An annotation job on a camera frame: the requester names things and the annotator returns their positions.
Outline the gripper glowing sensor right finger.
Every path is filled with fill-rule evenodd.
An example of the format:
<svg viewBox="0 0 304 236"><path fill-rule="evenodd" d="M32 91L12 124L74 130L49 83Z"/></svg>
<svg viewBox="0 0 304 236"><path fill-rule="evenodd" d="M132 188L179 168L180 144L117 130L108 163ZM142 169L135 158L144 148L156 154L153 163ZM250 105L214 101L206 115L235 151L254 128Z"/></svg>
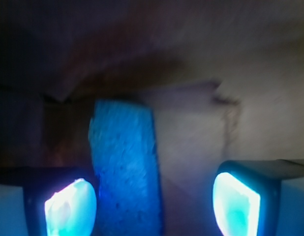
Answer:
<svg viewBox="0 0 304 236"><path fill-rule="evenodd" d="M304 159L223 162L213 211L224 236L304 236Z"/></svg>

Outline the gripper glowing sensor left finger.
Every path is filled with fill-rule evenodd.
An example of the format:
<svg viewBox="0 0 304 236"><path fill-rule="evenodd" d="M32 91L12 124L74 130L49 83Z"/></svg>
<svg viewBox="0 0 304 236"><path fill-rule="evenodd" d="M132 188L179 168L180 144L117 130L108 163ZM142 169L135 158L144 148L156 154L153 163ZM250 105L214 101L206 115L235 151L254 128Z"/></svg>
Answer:
<svg viewBox="0 0 304 236"><path fill-rule="evenodd" d="M90 176L76 167L0 167L0 236L89 236Z"/></svg>

